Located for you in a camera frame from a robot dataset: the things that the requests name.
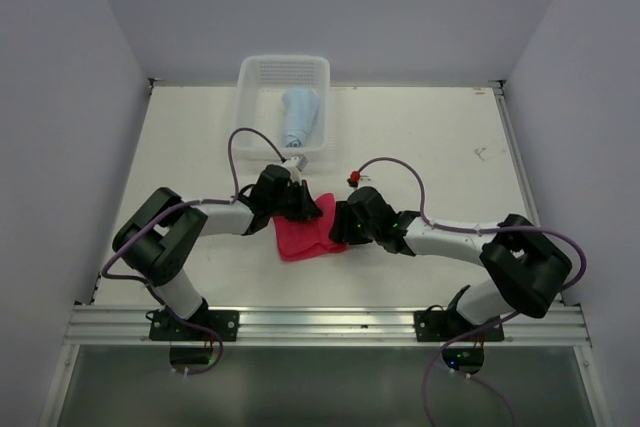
cable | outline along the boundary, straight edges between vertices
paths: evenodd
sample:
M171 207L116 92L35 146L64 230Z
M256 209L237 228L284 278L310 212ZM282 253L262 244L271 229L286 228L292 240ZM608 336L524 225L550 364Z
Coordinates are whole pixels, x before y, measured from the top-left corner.
M231 150L231 145L233 143L233 138L238 135L240 132L251 132L253 134L256 134L259 137L262 137L264 139L264 141L269 144L269 146L273 149L273 151L278 155L278 157L280 157L280 161L284 162L287 159L284 158L284 156L282 155L282 153L280 153L280 151L278 150L278 148L275 146L275 144L273 142L271 142L271 140L269 140L269 138L264 135L262 132L260 132L259 130L256 129L252 129L251 127L239 127L236 130L234 130L233 132L231 132L231 135L229 136L229 140L227 142L227 157L229 158L229 168L231 169L231 177L233 178L233 200L234 202L238 199L238 196L240 195L240 186L238 185L238 174L236 173L236 166L233 162L233 153Z
M445 225L445 224L439 224L437 222L432 222L426 215L425 213L425 203L426 203L426 189L424 187L424 182L422 181L422 178L420 177L420 174L418 174L418 172L411 167L409 164L407 164L406 162L404 162L403 160L397 159L395 157L376 157L373 158L367 162L365 162L364 164L362 164L362 166L360 166L360 168L357 170L358 173L362 173L362 171L367 168L369 165L376 163L376 162L393 162L395 164L399 164L402 165L403 167L405 167L407 170L409 170L409 172L411 172L413 174L413 176L415 177L416 181L418 182L418 187L420 189L420 217L422 218L422 220L424 221L425 224L435 228L435 229L439 229L439 230L443 230L446 232L453 232L453 233L458 233L458 234L473 234L473 235L483 235L483 234L497 234L497 233L508 233L508 232L538 232L538 233L543 233L543 234L548 234L554 237L557 237L561 240L563 240L564 242L566 242L567 244L569 244L578 254L578 257L580 258L580 268L578 269L578 273L573 277L573 279L571 279L569 282L565 283L562 288L560 289L561 291L566 290L572 286L574 286L575 284L577 284L580 279L582 279L582 277L584 276L586 270L587 270L587 256L584 252L584 250L582 249L582 247L580 247L580 245L573 239L571 239L570 237L568 237L567 235L558 232L556 230L553 229L547 229L547 228L543 228L543 227L538 227L538 226L512 226L512 227L496 227L496 228L490 228L490 229L479 229L479 230L475 230L475 229L469 229L469 228L464 228L464 227L456 227L456 226L451 226L451 225ZM488 324L482 325L470 332L467 332L465 334L459 335L458 337L454 337L453 339L449 340L448 342L446 342L444 345L442 345L439 349L438 352L436 353L436 355L431 359L431 361L429 362L429 364L427 365L427 368L425 369L423 378L422 378L422 405L425 411L425 414L427 415L427 418L429 419L429 422L431 423L432 427L436 426L435 423L435 419L433 417L433 414L431 412L431 409L429 407L429 399L428 399L428 395L427 395L427 381L429 380L429 374L431 373L431 371L433 370L433 366L435 365L436 361L438 360L438 358L442 355L442 353L451 345L454 344L455 342L459 342L462 340L466 340L468 338L480 335L480 334L484 334L486 331L494 328L497 325L503 324L504 322L507 322L511 319L513 319L514 317L516 317L519 313L518 312L513 312L512 314L507 315L506 317L504 317L503 319L498 319L495 320L493 322L490 322ZM503 403L505 404L505 406L507 407L507 409L509 410L509 414L511 415L511 420L513 425L517 425L517 419L515 416L515 412L513 410L513 407L511 405L511 403L509 402L509 400L502 395L495 387L493 387L490 383L488 383L487 381L477 378L474 379L476 380L478 383L484 385L485 387L487 387L489 390L491 390L493 393L495 393L498 397L500 397L500 399L503 401Z
M452 226L452 225L445 225L445 224L439 224L437 222L432 222L427 215L425 214L425 202L426 202L426 189L424 187L424 182L422 181L422 178L420 177L420 174L418 174L418 172L411 167L409 164L407 164L406 162L404 162L403 160L400 159L396 159L395 157L376 157L374 159L371 159L367 162L365 162L364 164L362 164L362 166L358 169L359 173L362 173L362 171L368 167L369 165L375 163L375 162L393 162L395 164L399 164L402 165L403 167L405 167L407 170L409 170L409 172L411 172L413 174L413 176L415 177L415 179L418 181L418 187L420 189L420 217L422 218L422 220L424 221L425 224L435 228L435 229L439 229L439 230L443 230L445 232L453 232L453 233L457 233L457 234L473 234L473 235L484 235L484 234L498 234L498 233L508 233L508 232L537 232L537 233L541 233L541 234L547 234L547 235L551 235L553 237L557 237L560 240L563 240L564 242L566 242L567 244L569 244L578 254L578 257L580 258L580 268L578 269L578 273L574 276L573 279L571 279L569 282L567 282L566 284L564 284L562 286L562 288L560 289L560 291L562 292L563 290L568 289L569 287L573 287L574 285L576 285L580 279L582 279L582 277L584 276L586 270L587 270L587 256L584 252L584 250L582 249L582 247L580 247L580 245L573 240L572 238L570 238L569 236L563 234L562 232L558 232L557 230L553 230L553 229L547 229L544 227L538 227L535 225L523 225L523 226L512 226L512 227L495 227L495 228L491 228L491 229L480 229L480 230L476 230L476 229L469 229L469 228L464 228L464 227L456 227L456 226Z
M149 292L151 297L153 297L156 300L156 302L158 302L161 306L165 308L165 310L176 322L190 329L199 330L201 332L204 332L205 334L210 335L211 341L213 342L213 340L215 340L220 346L220 350L218 350L218 355L216 355L215 358L211 359L206 367L203 367L201 369L195 369L195 370L189 370L185 368L185 370L183 370L182 373L184 375L191 376L191 375L204 374L206 372L209 372L211 369L213 369L216 366L216 364L220 362L220 359L222 358L222 353L224 352L224 343L222 342L222 337L220 337L220 335L213 329L204 327L202 325L193 324L191 322L184 320L182 317L176 314L167 304L165 304L164 300L162 300L160 296L158 296L158 294L156 294L153 291L153 288L149 284L147 284L147 291Z
M144 277L140 277L140 276L137 276L137 275L110 274L109 273L109 269L111 269L113 264L115 264L118 261L118 259L120 259L131 248L131 246L133 244L138 242L144 235L146 235L156 225L158 225L160 222L162 222L167 216L171 215L172 213L177 212L178 210L181 210L181 209L185 209L187 207L200 205L200 204L228 205L228 204L233 204L234 202L236 202L236 200L238 199L238 197L241 194L241 191L240 191L240 189L238 187L238 173L236 172L236 167L235 167L235 164L234 164L234 161L233 161L233 155L232 155L231 147L232 147L232 144L233 144L233 138L240 132L251 132L253 134L256 134L256 135L262 137L271 146L271 148L278 155L278 157L280 157L280 160L282 162L287 160L282 156L282 154L280 153L278 148L274 145L274 143L271 142L271 140L269 140L262 132L260 132L260 131L258 131L256 129L252 129L250 127L240 127L238 129L234 130L231 133L231 135L229 136L229 141L227 142L227 157L229 159L229 167L231 168L231 177L233 179L233 187L234 187L233 197L231 197L230 200L225 200L225 199L191 200L189 202L181 202L179 204L172 205L171 207L163 210L158 215L156 215L151 220L151 222L149 222L139 232L137 232L133 237L131 237L122 247L120 247L118 249L118 251L115 252L111 256L111 258L109 260L107 260L107 262L104 265L104 267L102 267L102 272L101 272L102 276L105 279L111 279L111 280L134 280L134 281L141 282L141 283L146 285L147 284L147 279L145 279Z
M190 329L195 329L195 330L199 330L201 332L204 332L208 335L211 336L211 338L213 340L215 340L216 342L218 342L218 344L220 345L220 350L218 352L218 355L215 357L215 359L213 359L209 365L207 365L205 368L203 369L198 369L198 370L193 370L193 371L189 371L188 369L185 369L184 374L185 375L197 375L197 374L202 374L205 372L208 372L209 370L213 369L213 367L215 365L217 365L217 363L220 361L220 358L222 357L222 352L224 350L223 347L223 343L222 343L222 338L220 337L220 335L218 335L217 332L215 332L213 329L209 329L207 327L203 327L201 325L197 325L197 324L193 324L191 322L188 322L184 319L182 319L179 315L177 315L168 305L165 304L165 302L153 291L151 285L149 284L149 281L143 277L143 276L139 276L139 275L120 275L120 274L112 274L109 272L109 270L111 269L111 267L113 267L113 265L136 243L138 242L142 237L144 237L147 233L149 233L156 225L158 225L160 222L162 222L165 218L167 218L169 215L173 214L174 212L177 212L179 210L185 209L187 207L192 207L192 206L196 206L196 205L201 205L201 204L218 204L218 205L229 205L229 204L233 204L234 202L236 202L236 200L238 199L238 197L241 194L241 191L239 189L239 184L238 184L238 174L236 172L236 167L235 164L233 162L233 155L232 155L232 144L233 144L233 138L240 132L251 132L253 134L256 134L260 137L262 137L270 146L271 148L275 151L275 153L278 155L278 157L280 158L280 160L282 162L286 161L286 159L283 157L283 155L280 153L280 151L278 150L278 148L275 146L275 144L273 142L271 142L271 140L269 140L262 132L256 130L256 129L252 129L250 127L240 127L236 130L234 130L231 135L229 136L229 140L227 142L227 157L229 159L229 167L231 169L231 177L233 179L233 186L234 186L234 194L233 197L231 197L231 199L203 199L203 200L191 200L188 202L180 202L179 204L175 204L172 205L171 207L168 207L167 209L163 210L162 212L160 212L158 215L156 215L147 225L145 225L142 229L140 229L139 232L136 232L136 234L131 237L127 242L125 242L125 244L120 247L110 258L109 260L107 260L107 262L104 264L104 266L102 267L100 273L101 275L105 278L105 279L111 279L111 280L132 280L135 282L140 282L143 285L145 285L147 287L147 290L149 291L149 293L151 294L151 296L162 306L164 306L164 308L166 309L166 311L169 313L169 315L171 315L176 322L184 325L185 327L188 327Z

black mounting bracket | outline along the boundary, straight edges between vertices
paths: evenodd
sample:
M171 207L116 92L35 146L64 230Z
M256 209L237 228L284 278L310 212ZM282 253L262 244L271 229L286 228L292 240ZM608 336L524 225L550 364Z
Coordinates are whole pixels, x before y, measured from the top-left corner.
M416 331L418 342L446 342L448 340L469 332L477 326L461 326L457 322L452 322L451 311L448 310L418 310L413 313L413 328ZM498 318L489 319L487 323ZM504 340L504 330L502 324L498 324L493 329L488 329L484 333L485 342L502 342Z
M209 336L199 330L190 329L180 324L165 310L147 312L147 319L151 321L149 340L164 342L193 342L210 340ZM204 319L198 318L193 322L215 331L224 342L235 342L238 337L240 313L237 310L207 310Z

blue cloth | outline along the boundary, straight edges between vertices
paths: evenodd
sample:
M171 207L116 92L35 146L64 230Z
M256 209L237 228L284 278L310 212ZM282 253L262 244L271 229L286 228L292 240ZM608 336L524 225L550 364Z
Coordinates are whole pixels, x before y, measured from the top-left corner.
M311 89L294 87L282 96L285 107L284 145L304 147L320 108L320 98Z

white table surface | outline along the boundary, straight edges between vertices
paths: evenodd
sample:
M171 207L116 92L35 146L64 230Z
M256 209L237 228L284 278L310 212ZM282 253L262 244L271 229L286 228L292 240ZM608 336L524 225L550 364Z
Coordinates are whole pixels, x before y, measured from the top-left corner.
M232 194L226 142L234 96L233 87L154 90L116 230L160 186L191 198ZM487 222L510 212L525 214L491 89L339 87L331 89L330 108L335 114L330 151L303 173L313 197L333 192L345 199L352 170L372 157L394 156L421 173L429 216ZM237 165L242 186L255 182L265 164ZM396 210L418 208L416 182L402 167L375 164L366 174ZM273 224L251 237L198 240L185 268L217 306L428 306L446 304L462 286L488 278L474 265L392 255L375 244L283 262ZM132 271L120 261L113 272ZM102 279L96 303L153 301L134 282Z

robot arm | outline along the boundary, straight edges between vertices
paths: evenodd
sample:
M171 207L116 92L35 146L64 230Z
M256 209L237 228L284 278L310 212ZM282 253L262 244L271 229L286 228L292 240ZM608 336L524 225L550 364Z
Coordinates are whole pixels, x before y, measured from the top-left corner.
M527 219L510 214L490 224L441 224L468 232L434 229L418 212L396 213L373 187L356 190L339 211L334 240L363 243L363 238L395 254L440 255L471 262L487 269L491 280L465 287L454 297L445 315L434 313L444 337L472 330L501 314L518 311L544 317L571 271L571 262L547 237L538 232L483 234L509 226L530 226ZM346 226L346 222L356 222Z
M159 226L137 241L122 258L149 282L153 294L178 317L197 325L210 325L208 304L189 280L184 263L199 237L216 234L251 235L263 229L274 215L292 221L318 218L307 184L300 178L304 157L294 157L282 165L268 165L248 195L233 203L202 203L168 216ZM120 229L113 240L119 250L153 218L183 202L168 188L156 190Z

